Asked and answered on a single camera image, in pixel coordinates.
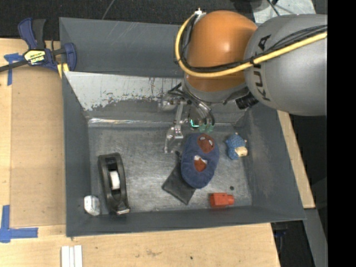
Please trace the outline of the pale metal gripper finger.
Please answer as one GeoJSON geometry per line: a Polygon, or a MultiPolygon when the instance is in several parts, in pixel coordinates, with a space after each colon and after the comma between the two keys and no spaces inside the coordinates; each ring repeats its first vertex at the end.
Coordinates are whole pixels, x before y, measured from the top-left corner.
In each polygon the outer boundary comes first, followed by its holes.
{"type": "Polygon", "coordinates": [[[173,152],[182,144],[182,141],[184,139],[181,125],[175,125],[172,128],[171,135],[171,152],[173,152]]]}
{"type": "Polygon", "coordinates": [[[171,153],[172,151],[171,146],[174,141],[175,141],[175,128],[170,127],[165,136],[164,153],[166,154],[171,153]]]}

